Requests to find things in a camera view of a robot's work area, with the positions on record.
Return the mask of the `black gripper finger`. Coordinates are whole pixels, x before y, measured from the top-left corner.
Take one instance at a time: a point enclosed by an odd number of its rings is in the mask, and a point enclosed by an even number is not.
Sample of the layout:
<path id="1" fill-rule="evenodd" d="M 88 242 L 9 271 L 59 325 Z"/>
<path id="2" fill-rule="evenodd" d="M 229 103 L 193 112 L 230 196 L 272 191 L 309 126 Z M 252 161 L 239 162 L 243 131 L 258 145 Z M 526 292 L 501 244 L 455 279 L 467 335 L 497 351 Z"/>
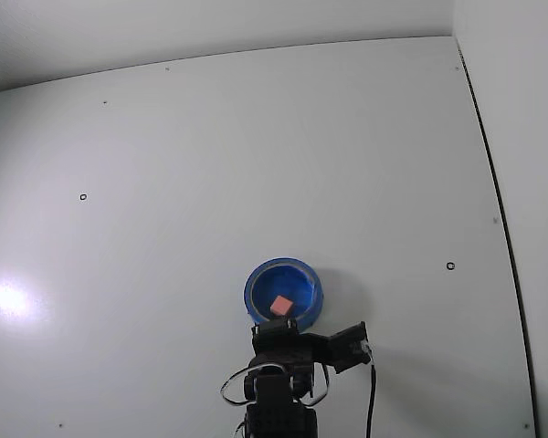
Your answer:
<path id="1" fill-rule="evenodd" d="M 272 319 L 261 322 L 254 327 L 255 338 L 286 337 L 298 334 L 297 323 L 293 318 Z"/>

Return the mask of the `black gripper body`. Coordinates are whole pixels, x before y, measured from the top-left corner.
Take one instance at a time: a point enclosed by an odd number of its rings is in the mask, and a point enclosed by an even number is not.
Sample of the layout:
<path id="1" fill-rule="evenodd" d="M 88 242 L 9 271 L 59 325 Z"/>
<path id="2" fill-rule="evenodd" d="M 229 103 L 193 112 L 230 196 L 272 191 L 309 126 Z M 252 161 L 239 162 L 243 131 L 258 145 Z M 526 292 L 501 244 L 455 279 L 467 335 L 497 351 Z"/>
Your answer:
<path id="1" fill-rule="evenodd" d="M 265 362 L 327 364 L 327 338 L 323 335 L 298 332 L 271 334 L 253 330 L 252 347 L 255 352 L 252 365 Z"/>

